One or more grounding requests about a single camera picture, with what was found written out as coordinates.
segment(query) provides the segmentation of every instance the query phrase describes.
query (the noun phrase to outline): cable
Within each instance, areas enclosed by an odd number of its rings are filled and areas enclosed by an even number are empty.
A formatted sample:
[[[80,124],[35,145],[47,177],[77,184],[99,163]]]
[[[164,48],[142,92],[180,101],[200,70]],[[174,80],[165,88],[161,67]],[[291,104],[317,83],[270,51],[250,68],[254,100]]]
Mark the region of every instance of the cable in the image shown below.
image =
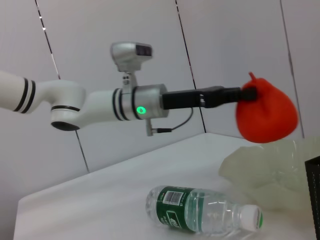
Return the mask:
[[[172,128],[171,130],[172,130],[172,131],[173,131],[173,130],[176,130],[176,129],[182,127],[183,125],[185,125],[187,122],[189,122],[189,120],[191,119],[191,117],[192,117],[193,114],[194,114],[194,109],[191,108],[190,116],[189,116],[183,123],[179,124],[178,126],[175,126],[175,127]]]
[[[156,133],[157,134],[161,134],[161,133],[171,133],[173,130],[176,130],[180,127],[182,127],[183,125],[185,125],[187,122],[189,122],[189,120],[191,119],[191,117],[193,116],[194,114],[194,109],[191,107],[191,113],[189,115],[189,117],[183,122],[183,123],[180,123],[178,126],[175,126],[173,128],[156,128]]]

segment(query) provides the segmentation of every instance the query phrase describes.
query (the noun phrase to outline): green bottle label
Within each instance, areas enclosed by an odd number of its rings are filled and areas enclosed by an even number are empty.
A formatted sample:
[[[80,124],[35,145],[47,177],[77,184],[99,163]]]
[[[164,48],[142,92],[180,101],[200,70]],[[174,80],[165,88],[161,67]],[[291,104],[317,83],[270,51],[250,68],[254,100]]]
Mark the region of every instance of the green bottle label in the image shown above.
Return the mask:
[[[258,210],[258,221],[256,222],[256,229],[260,229],[263,223],[264,223],[264,217],[262,215],[262,212]]]
[[[156,202],[156,214],[162,224],[191,231],[185,221],[185,205],[193,189],[166,186],[160,192]]]

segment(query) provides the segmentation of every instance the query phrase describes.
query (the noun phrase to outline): bottle cap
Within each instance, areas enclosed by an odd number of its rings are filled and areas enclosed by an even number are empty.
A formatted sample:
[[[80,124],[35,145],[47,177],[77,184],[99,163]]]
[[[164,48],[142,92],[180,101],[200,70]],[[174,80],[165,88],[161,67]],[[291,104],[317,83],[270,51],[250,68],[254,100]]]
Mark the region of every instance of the bottle cap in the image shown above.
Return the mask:
[[[240,210],[241,228],[257,232],[263,224],[261,209],[256,205],[244,205]]]

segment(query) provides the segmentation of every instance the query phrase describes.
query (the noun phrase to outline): plastic bottle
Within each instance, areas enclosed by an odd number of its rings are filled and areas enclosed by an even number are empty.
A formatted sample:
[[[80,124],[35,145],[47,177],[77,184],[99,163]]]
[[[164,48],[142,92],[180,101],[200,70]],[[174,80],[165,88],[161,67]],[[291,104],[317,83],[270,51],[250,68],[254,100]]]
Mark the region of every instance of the plastic bottle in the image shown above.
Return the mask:
[[[257,232],[263,224],[258,206],[234,204],[222,193],[198,188],[157,186],[146,197],[145,210],[156,224],[206,235]]]

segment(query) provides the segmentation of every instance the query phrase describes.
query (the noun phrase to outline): barcode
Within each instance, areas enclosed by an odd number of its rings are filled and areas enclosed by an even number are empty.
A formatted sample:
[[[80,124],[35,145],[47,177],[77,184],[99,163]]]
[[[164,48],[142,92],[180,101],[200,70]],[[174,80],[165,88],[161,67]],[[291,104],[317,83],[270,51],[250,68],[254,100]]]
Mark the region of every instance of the barcode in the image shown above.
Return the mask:
[[[184,193],[179,191],[167,191],[162,203],[179,206],[180,199]]]

